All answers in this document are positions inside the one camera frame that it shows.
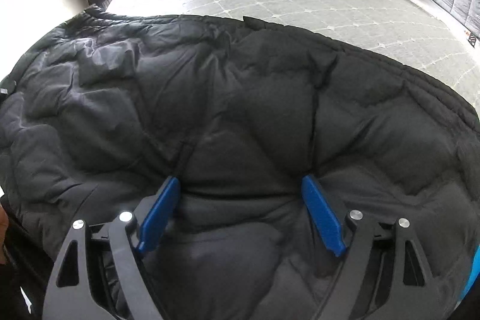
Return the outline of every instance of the metal screw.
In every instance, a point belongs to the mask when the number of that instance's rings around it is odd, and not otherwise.
[[[73,222],[73,224],[71,225],[71,227],[73,229],[82,229],[83,226],[85,225],[85,221],[83,220],[76,220]]]
[[[401,226],[402,228],[408,228],[410,226],[410,221],[404,218],[401,218],[398,220],[398,225]]]
[[[350,211],[350,218],[352,220],[361,220],[363,218],[363,213],[357,210]]]
[[[127,223],[134,217],[134,214],[131,211],[123,211],[120,213],[120,216],[118,217],[120,221],[123,221],[124,223]]]

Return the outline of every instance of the down jacket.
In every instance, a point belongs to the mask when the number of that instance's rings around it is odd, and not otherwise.
[[[480,242],[480,124],[432,77],[257,19],[95,8],[10,77],[0,184],[53,259],[74,220],[110,221],[177,175],[179,207],[144,261],[169,316],[309,320],[339,262],[300,196],[312,173],[351,209],[407,218],[444,318],[455,307]]]

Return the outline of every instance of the wall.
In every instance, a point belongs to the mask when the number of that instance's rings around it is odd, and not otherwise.
[[[0,79],[45,33],[87,6],[85,0],[0,0]]]

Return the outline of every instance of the blue object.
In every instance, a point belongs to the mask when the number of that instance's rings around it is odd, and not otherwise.
[[[177,178],[171,178],[140,227],[136,250],[141,255],[154,250],[158,245],[179,199],[180,181]]]
[[[320,185],[311,175],[305,176],[301,185],[303,201],[307,205],[323,244],[333,251],[335,256],[341,256],[347,250],[343,242],[342,225],[328,206]]]
[[[472,271],[470,273],[469,280],[466,283],[465,289],[463,289],[462,295],[460,296],[460,300],[463,300],[465,298],[465,296],[473,286],[479,274],[480,274],[480,246],[478,246],[477,252],[473,257]]]

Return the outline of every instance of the bed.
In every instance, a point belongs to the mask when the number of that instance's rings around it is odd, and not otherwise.
[[[474,107],[480,68],[466,38],[411,0],[113,0],[108,12],[130,16],[195,14],[306,28],[381,53],[447,84]]]

